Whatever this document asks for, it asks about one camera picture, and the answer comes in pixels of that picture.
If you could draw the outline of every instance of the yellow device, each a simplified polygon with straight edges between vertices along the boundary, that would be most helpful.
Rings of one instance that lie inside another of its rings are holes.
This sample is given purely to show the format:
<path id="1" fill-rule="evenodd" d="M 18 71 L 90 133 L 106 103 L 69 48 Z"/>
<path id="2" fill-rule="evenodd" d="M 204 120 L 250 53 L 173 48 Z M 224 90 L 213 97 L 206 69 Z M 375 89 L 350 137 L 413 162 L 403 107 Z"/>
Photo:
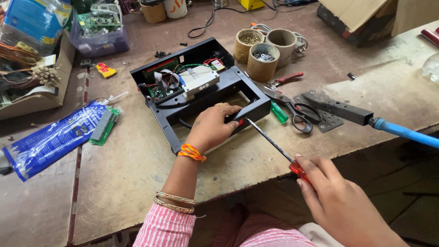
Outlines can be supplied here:
<path id="1" fill-rule="evenodd" d="M 265 4 L 261 0 L 236 0 L 238 1 L 246 10 L 255 10 L 260 7 L 264 7 Z"/>

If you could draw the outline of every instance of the orange thread bracelet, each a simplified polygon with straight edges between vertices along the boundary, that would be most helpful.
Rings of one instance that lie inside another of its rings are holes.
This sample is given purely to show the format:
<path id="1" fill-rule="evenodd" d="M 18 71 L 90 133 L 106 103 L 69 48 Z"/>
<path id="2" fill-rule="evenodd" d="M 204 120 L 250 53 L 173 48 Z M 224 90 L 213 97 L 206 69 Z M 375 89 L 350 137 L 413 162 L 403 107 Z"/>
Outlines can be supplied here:
<path id="1" fill-rule="evenodd" d="M 196 148 L 194 148 L 191 144 L 183 144 L 181 146 L 181 150 L 180 152 L 178 152 L 178 155 L 181 156 L 186 156 L 186 157 L 191 157 L 194 160 L 198 160 L 198 161 L 205 161 L 207 158 L 206 156 L 201 156 L 201 154 L 198 152 L 198 150 Z"/>

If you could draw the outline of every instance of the bangle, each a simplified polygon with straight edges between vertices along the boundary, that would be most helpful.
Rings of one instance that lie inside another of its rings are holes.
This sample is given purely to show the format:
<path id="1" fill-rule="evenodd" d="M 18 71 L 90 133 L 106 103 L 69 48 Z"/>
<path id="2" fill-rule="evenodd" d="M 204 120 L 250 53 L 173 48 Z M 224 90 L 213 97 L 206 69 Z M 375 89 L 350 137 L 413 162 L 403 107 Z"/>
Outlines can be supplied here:
<path id="1" fill-rule="evenodd" d="M 179 206 L 175 206 L 175 205 L 166 203 L 164 201 L 161 201 L 159 198 L 157 198 L 157 196 L 154 197 L 154 203 L 158 204 L 162 207 L 168 208 L 170 210 L 180 212 L 180 213 L 185 213 L 185 214 L 193 213 L 195 210 L 195 208 L 179 207 Z"/>
<path id="2" fill-rule="evenodd" d="M 197 203 L 197 201 L 195 201 L 195 200 L 187 199 L 187 198 L 182 198 L 182 197 L 179 197 L 179 196 L 170 195 L 170 194 L 167 194 L 167 193 L 164 193 L 164 192 L 161 192 L 161 191 L 157 191 L 155 193 L 155 195 L 159 196 L 159 197 L 166 198 L 166 199 L 170 199 L 170 200 L 173 200 L 173 201 L 177 201 L 177 202 L 184 202 L 184 203 L 189 203 L 189 204 L 196 204 Z"/>
<path id="3" fill-rule="evenodd" d="M 206 160 L 206 156 L 201 156 L 198 150 L 194 148 L 191 144 L 187 144 L 187 143 L 183 144 L 181 146 L 181 150 L 182 151 L 178 152 L 178 155 L 191 157 L 192 159 L 201 162 Z"/>

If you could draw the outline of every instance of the blue plastic packet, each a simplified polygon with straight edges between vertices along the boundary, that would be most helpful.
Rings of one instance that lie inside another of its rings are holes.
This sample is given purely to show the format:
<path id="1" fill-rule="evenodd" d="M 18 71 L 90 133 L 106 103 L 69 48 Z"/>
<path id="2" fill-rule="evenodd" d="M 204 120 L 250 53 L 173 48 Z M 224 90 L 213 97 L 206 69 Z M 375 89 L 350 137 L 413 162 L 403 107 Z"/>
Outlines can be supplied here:
<path id="1" fill-rule="evenodd" d="M 2 148 L 19 178 L 25 182 L 66 153 L 87 141 L 106 106 L 96 101 L 41 130 Z"/>

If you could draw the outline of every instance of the hand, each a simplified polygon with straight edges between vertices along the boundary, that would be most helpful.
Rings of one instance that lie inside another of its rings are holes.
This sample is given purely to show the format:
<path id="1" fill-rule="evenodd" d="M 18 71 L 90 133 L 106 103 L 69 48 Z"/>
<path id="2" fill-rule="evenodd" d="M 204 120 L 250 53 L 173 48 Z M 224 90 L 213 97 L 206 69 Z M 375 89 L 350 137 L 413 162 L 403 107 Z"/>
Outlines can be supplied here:
<path id="1" fill-rule="evenodd" d="M 224 118 L 239 112 L 242 107 L 223 103 L 207 108 L 195 120 L 186 143 L 194 146 L 201 155 L 223 143 L 239 126 L 237 121 L 224 124 Z"/>
<path id="2" fill-rule="evenodd" d="M 344 179 L 330 159 L 295 157 L 316 189 L 297 180 L 306 204 L 335 240 L 346 247 L 408 246 L 386 224 L 366 193 Z"/>

